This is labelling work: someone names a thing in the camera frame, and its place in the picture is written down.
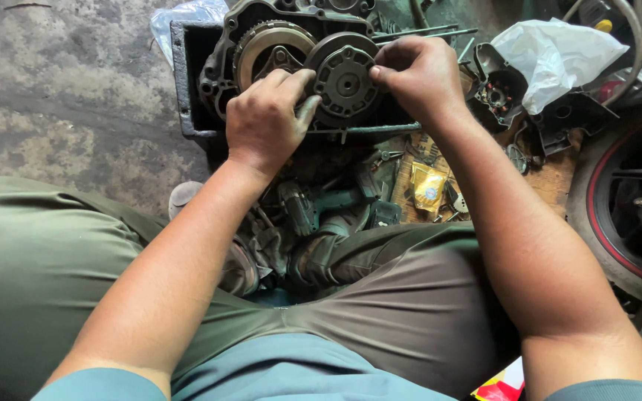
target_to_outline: fingernail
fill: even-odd
[[[370,77],[373,79],[378,78],[380,75],[380,67],[379,66],[373,66],[373,68],[370,69]]]

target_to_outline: leg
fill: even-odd
[[[519,357],[518,334],[484,274],[470,224],[401,225],[330,242],[312,253],[309,281],[357,282],[291,307],[290,327],[456,398]]]
[[[0,400],[28,400],[39,390],[96,303],[163,226],[102,197],[0,177]],[[178,369],[282,326],[279,314],[218,290]]]

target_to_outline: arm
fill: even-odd
[[[423,125],[467,200],[492,287],[522,336],[529,398],[594,379],[642,380],[642,339],[601,266],[474,120],[454,50],[404,38],[377,62],[371,77]]]
[[[314,76],[276,70],[229,102],[229,159],[103,296],[47,384],[77,370],[120,368],[171,396],[170,377],[237,227],[306,134],[320,98],[308,98],[298,118],[294,105]]]

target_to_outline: shirt sleeve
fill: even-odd
[[[642,382],[626,379],[592,380],[562,388],[544,401],[642,401]]]
[[[167,401],[150,380],[123,369],[93,368],[66,375],[31,401]]]

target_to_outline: hand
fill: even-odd
[[[229,160],[259,170],[269,179],[286,163],[304,139],[321,97],[294,106],[316,72],[302,69],[295,74],[276,69],[254,82],[227,104]]]
[[[375,62],[370,77],[419,123],[468,118],[457,55],[443,39],[406,36],[383,46]]]

